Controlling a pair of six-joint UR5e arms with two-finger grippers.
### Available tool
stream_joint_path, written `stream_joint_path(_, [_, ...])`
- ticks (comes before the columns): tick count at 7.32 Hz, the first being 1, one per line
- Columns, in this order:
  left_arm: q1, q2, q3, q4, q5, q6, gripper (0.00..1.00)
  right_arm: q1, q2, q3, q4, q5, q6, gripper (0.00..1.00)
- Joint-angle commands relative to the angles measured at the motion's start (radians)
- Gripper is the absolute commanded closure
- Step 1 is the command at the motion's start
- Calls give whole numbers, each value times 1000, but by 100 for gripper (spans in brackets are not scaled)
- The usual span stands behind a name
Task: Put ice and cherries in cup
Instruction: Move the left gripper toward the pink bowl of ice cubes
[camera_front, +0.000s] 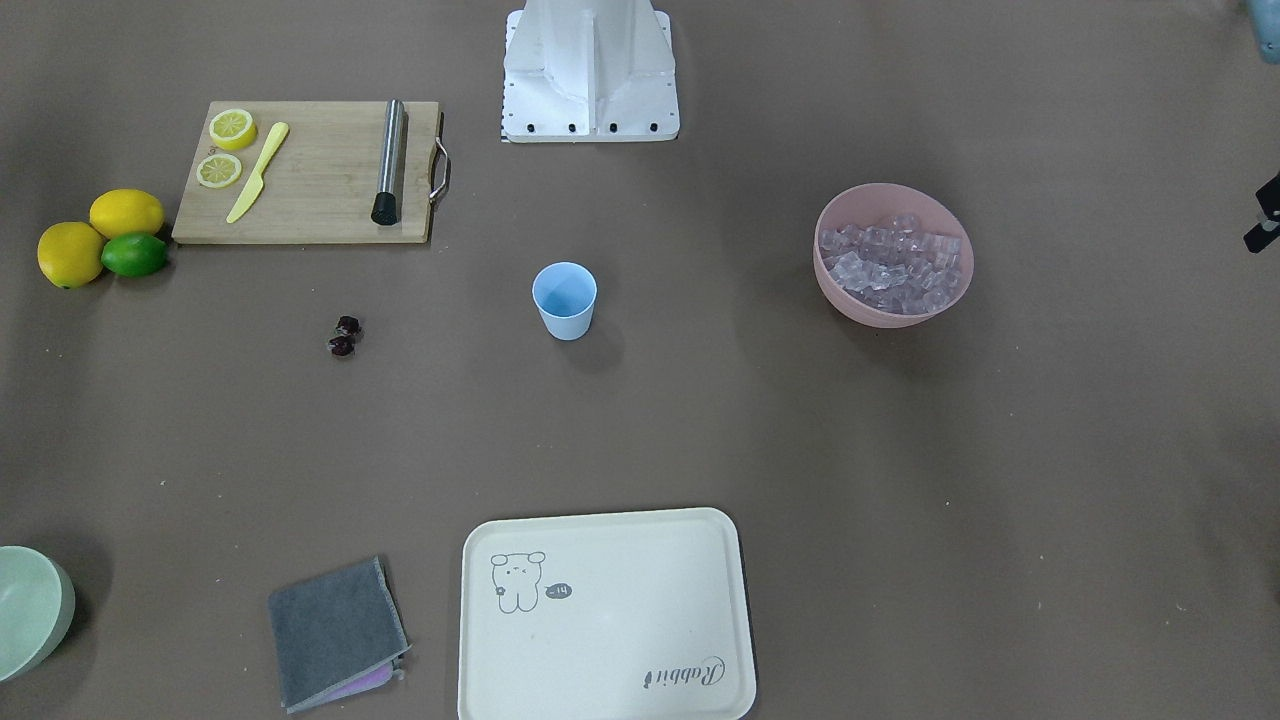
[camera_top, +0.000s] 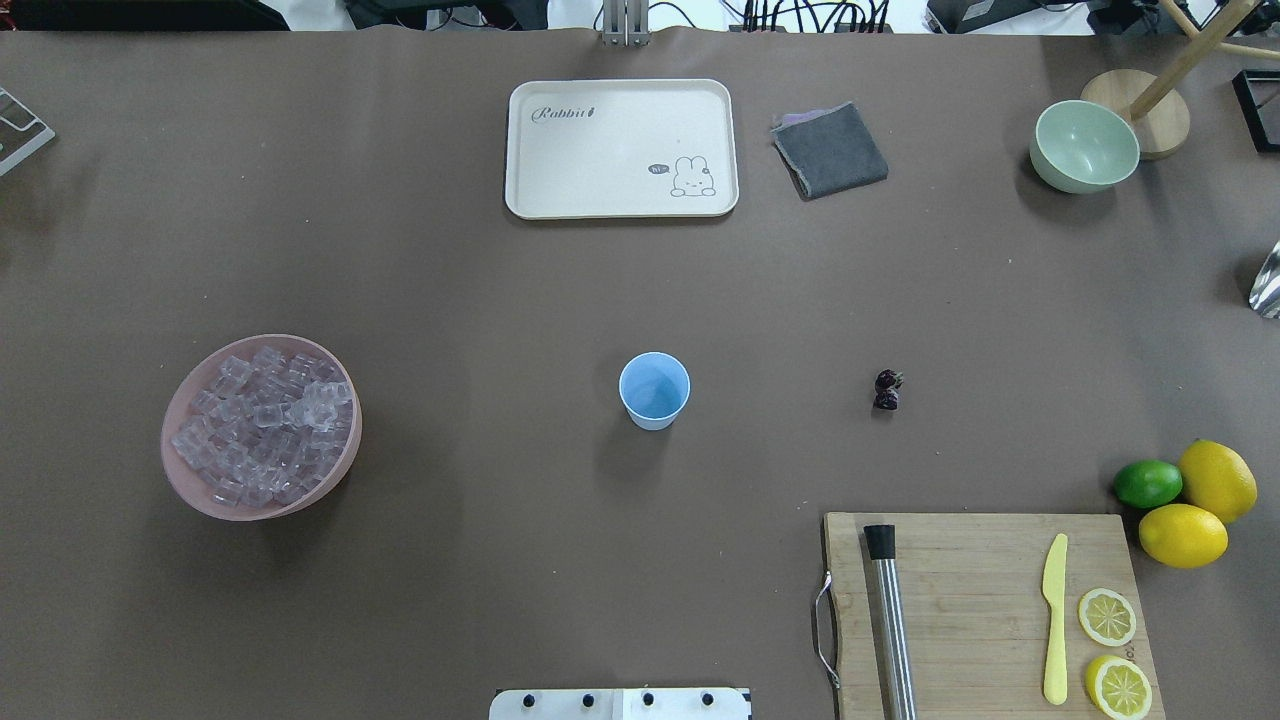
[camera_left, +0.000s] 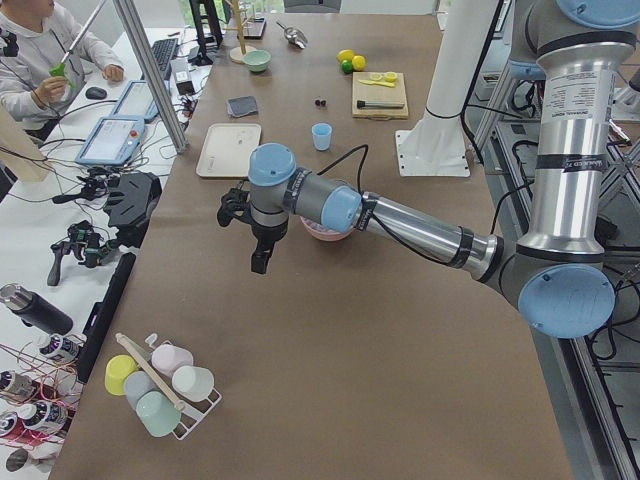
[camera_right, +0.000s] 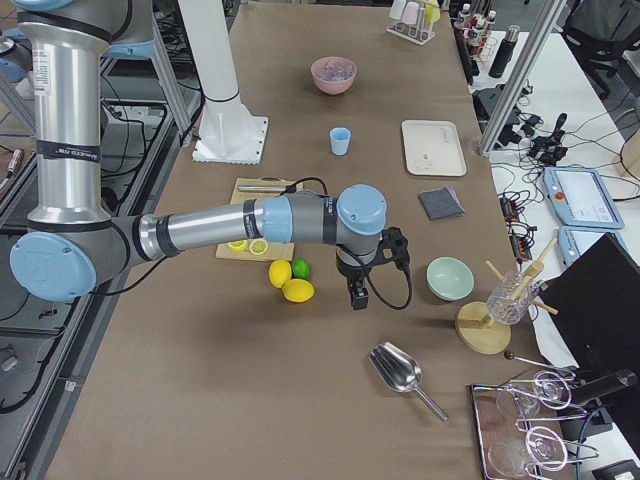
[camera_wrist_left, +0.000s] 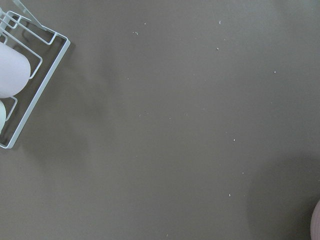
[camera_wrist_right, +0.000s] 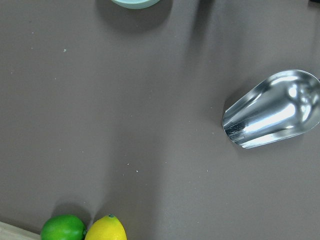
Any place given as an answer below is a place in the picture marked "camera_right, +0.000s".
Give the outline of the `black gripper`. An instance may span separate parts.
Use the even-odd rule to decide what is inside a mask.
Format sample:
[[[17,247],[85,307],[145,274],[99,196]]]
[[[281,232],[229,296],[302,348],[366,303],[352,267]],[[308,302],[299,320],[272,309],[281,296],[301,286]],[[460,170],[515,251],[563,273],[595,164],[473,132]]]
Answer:
[[[357,255],[346,248],[336,249],[336,267],[347,280],[350,304],[354,311],[368,306],[369,294],[365,288],[365,277],[376,258],[375,250]]]

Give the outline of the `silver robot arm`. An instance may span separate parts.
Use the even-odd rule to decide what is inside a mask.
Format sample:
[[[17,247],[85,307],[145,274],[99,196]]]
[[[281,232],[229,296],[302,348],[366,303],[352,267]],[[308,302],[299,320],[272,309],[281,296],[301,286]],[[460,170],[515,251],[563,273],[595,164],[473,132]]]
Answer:
[[[364,276],[383,263],[387,203],[373,186],[340,195],[307,191],[199,212],[114,217],[101,197],[102,57],[151,56],[148,1],[20,1],[32,50],[38,203],[11,248],[16,281],[48,301],[93,292],[122,272],[200,247],[241,239],[336,247],[355,309]]]

